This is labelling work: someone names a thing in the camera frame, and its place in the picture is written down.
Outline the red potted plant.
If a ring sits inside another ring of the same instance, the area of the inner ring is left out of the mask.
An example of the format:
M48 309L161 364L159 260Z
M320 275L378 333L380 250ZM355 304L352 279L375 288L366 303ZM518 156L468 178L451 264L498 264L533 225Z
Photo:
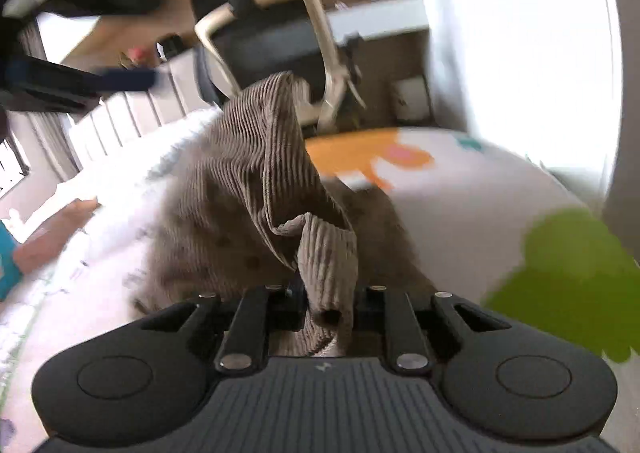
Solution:
M135 46L119 55L119 64L124 69L153 69L157 66L157 54L151 46Z

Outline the black round jar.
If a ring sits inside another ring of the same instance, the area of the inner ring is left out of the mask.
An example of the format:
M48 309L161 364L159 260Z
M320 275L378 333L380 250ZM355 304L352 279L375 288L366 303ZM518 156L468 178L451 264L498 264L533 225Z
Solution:
M155 49L160 61L169 61L183 54L188 46L180 35L169 34L156 42Z

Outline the beige padded bed headboard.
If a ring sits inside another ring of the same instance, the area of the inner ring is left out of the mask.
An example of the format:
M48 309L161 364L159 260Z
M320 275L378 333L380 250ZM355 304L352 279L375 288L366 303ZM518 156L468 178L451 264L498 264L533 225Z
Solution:
M183 118L219 111L217 104L200 96L193 49L161 64L157 71L158 82L151 90L111 95L70 125L68 138L80 167L124 153L141 139L176 128Z

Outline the white desk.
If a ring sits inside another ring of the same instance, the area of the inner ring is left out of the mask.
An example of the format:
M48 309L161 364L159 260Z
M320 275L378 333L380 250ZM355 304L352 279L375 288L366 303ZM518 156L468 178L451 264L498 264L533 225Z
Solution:
M326 16L339 45L356 36L372 40L428 29L423 0L371 0L330 10Z

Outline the beige black office chair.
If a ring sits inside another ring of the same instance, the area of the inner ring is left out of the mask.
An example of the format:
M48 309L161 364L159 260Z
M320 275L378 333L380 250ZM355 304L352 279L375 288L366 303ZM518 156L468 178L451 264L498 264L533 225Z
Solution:
M303 82L296 102L308 137L350 132L366 103L352 53L337 46L322 0L191 0L195 79L201 98L223 106L259 80L290 72Z

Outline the pink cardboard box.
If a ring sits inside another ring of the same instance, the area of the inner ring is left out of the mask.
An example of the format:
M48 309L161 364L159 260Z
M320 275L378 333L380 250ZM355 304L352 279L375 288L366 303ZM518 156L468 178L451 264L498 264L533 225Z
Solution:
M100 207L97 199L76 199L43 221L13 252L12 258L18 270L29 274L58 258L70 238L85 227Z

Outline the cartoon ruler play mat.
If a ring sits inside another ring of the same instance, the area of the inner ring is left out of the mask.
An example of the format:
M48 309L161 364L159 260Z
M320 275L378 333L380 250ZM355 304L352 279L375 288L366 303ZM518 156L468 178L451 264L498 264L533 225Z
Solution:
M599 351L618 381L604 429L639 447L639 266L588 208L540 167L459 132L376 129L307 144L319 172L349 187L384 187L436 286L540 323ZM1 447L46 439L32 406L37 369L66 347L128 319L143 260L92 265L67 246L1 308Z

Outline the white quilted mattress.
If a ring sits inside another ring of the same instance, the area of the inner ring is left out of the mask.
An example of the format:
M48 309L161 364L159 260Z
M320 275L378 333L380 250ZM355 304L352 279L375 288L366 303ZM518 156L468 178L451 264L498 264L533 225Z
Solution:
M69 246L78 259L90 265L125 254L142 259L157 226L160 201L184 152L220 114L221 110L207 110L203 117L183 118L176 128L141 139L124 153L104 158L62 182L27 220L24 239L17 246L73 200L97 199L101 207L63 251Z

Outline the brown corduroy garment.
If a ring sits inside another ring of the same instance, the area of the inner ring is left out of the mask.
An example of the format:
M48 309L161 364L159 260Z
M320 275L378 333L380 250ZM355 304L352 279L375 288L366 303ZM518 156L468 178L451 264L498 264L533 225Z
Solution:
M188 144L160 205L134 309L149 314L198 294L229 300L299 275L304 325L274 334L270 348L336 357L352 341L358 288L433 295L386 193L318 174L295 113L307 96L305 80L274 74Z

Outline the white bin under desk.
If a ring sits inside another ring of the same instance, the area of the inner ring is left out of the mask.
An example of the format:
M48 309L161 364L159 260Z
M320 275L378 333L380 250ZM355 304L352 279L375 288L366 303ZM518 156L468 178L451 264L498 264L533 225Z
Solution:
M422 75L392 83L395 117L403 123L421 123L431 118L430 99Z

